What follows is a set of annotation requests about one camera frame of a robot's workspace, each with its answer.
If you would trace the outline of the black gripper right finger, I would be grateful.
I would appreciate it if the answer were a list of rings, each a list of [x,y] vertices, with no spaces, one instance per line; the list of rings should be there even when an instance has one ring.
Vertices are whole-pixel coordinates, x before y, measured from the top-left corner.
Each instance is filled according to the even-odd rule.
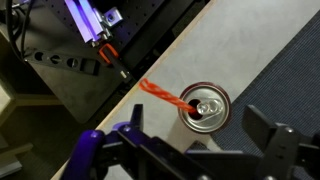
[[[277,125],[254,105],[245,107],[242,127],[257,147],[266,147],[277,130]]]

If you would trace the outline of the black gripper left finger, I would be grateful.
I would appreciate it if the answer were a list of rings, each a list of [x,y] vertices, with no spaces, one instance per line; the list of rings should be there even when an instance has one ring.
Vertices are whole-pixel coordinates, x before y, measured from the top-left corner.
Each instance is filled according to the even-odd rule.
[[[136,129],[143,130],[144,114],[143,105],[135,104],[133,107],[130,125]]]

